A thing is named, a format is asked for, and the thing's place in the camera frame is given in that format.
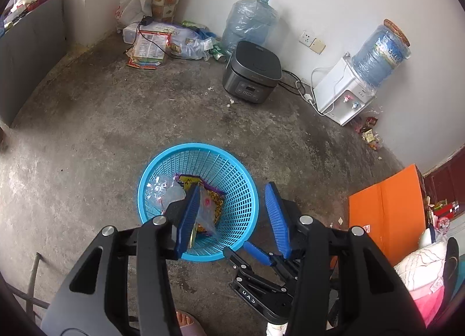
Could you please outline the purple snack wrapper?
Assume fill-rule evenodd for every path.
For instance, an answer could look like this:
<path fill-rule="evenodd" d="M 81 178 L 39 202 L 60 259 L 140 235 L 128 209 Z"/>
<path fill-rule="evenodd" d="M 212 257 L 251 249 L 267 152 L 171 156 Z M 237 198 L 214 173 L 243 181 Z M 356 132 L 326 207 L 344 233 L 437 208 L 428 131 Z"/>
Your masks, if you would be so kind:
<path fill-rule="evenodd" d="M 176 174 L 175 180 L 187 192 L 192 184 L 199 187 L 200 202 L 196 216 L 196 230 L 205 235 L 219 238 L 217 225 L 221 218 L 226 193 L 209 185 L 197 175 Z"/>

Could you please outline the clear plastic water bottle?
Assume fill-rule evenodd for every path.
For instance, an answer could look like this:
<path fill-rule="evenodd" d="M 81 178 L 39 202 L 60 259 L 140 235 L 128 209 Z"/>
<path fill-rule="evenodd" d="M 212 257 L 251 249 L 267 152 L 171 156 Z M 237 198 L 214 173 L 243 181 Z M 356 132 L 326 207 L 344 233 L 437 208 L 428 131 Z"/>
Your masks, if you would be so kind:
<path fill-rule="evenodd" d="M 170 204 L 184 200 L 185 197 L 185 190 L 173 176 L 158 175 L 146 184 L 146 201 L 161 213 L 164 213 Z"/>

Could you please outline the blue plastic trash basket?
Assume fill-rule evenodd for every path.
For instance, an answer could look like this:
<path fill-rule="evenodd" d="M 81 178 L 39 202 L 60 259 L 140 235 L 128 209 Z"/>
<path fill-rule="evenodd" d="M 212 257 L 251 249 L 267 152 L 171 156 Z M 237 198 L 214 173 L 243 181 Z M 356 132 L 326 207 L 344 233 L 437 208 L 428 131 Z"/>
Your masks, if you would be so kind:
<path fill-rule="evenodd" d="M 216 146 L 176 145 L 149 163 L 137 194 L 141 222 L 166 214 L 192 186 L 199 189 L 199 208 L 182 258 L 210 262 L 222 259 L 226 247 L 239 250 L 257 224 L 259 195 L 247 169 Z"/>

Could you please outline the orange cardboard box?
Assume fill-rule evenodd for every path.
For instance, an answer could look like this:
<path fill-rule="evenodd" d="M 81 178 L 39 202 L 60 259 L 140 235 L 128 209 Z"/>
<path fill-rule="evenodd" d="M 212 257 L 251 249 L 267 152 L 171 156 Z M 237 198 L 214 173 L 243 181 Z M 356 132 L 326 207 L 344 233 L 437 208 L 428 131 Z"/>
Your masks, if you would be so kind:
<path fill-rule="evenodd" d="M 410 165 L 348 198 L 349 226 L 362 227 L 391 265 L 417 250 L 426 229 L 422 184 Z"/>

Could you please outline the white water dispenser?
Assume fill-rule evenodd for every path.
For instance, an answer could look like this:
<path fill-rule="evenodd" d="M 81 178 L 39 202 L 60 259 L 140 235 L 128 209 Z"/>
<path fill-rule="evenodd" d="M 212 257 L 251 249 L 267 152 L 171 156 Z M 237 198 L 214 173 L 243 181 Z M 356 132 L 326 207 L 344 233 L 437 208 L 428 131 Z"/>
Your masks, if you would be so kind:
<path fill-rule="evenodd" d="M 314 88 L 320 114 L 344 126 L 374 100 L 376 89 L 355 71 L 346 53 Z"/>

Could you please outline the black rice cooker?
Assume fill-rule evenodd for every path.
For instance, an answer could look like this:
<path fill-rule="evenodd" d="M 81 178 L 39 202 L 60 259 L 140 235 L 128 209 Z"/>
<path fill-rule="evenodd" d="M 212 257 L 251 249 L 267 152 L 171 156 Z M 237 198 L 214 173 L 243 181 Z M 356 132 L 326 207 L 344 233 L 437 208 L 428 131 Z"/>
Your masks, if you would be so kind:
<path fill-rule="evenodd" d="M 262 104 L 282 77 L 278 56 L 258 44 L 241 40 L 228 60 L 223 88 L 249 103 Z"/>

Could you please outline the pile of floor packaging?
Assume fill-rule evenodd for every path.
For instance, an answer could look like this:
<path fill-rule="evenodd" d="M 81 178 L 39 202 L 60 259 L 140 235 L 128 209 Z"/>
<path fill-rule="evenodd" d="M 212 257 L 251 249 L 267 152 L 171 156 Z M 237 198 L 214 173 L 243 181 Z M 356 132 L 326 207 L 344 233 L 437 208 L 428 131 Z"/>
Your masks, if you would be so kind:
<path fill-rule="evenodd" d="M 208 27 L 190 21 L 170 24 L 145 17 L 121 30 L 129 45 L 124 52 L 127 65 L 135 69 L 157 69 L 168 58 L 182 61 L 207 61 L 213 58 L 224 63 L 227 54 L 220 39 Z"/>

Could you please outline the water jug on dispenser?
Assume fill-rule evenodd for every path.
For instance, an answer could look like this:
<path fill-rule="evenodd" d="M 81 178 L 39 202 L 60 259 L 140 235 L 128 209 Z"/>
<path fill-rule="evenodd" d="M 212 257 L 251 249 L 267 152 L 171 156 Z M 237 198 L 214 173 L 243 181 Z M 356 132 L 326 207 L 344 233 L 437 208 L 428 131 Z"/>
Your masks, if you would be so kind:
<path fill-rule="evenodd" d="M 352 57 L 359 77 L 378 89 L 393 71 L 411 55 L 410 41 L 390 19 L 384 19 Z"/>

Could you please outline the empty blue water jug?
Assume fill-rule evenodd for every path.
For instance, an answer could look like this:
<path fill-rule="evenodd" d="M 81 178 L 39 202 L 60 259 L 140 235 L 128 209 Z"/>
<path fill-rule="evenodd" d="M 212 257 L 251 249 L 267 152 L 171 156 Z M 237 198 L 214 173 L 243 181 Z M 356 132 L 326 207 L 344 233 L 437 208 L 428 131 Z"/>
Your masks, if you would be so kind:
<path fill-rule="evenodd" d="M 269 0 L 234 3 L 221 38 L 223 50 L 231 56 L 242 40 L 263 46 L 278 19 L 278 12 L 269 5 Z"/>

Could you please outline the white plastic bag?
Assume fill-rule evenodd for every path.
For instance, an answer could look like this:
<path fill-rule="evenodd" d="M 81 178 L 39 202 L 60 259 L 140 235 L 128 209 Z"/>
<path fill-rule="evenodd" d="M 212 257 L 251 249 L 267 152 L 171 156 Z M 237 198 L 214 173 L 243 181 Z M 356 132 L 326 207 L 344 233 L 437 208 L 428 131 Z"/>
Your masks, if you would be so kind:
<path fill-rule="evenodd" d="M 130 24 L 152 16 L 152 0 L 120 0 L 115 13 L 116 30 L 120 33 Z"/>

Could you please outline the gray cabinet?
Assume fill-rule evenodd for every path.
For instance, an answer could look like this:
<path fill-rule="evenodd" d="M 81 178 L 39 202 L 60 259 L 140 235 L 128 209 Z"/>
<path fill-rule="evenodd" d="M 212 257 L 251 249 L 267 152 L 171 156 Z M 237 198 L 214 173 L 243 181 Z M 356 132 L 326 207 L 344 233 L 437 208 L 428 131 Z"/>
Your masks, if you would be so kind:
<path fill-rule="evenodd" d="M 66 51 L 63 0 L 42 3 L 1 37 L 0 112 L 4 124 L 12 124 Z"/>

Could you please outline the wall power socket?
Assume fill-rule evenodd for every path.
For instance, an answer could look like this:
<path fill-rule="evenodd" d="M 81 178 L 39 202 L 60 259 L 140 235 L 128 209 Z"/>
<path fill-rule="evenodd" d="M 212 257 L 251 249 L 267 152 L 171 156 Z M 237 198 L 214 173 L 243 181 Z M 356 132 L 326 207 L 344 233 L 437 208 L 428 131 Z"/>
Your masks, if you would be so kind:
<path fill-rule="evenodd" d="M 307 31 L 301 33 L 299 42 L 310 48 L 316 54 L 321 54 L 326 48 L 326 45 L 319 38 L 310 35 Z"/>

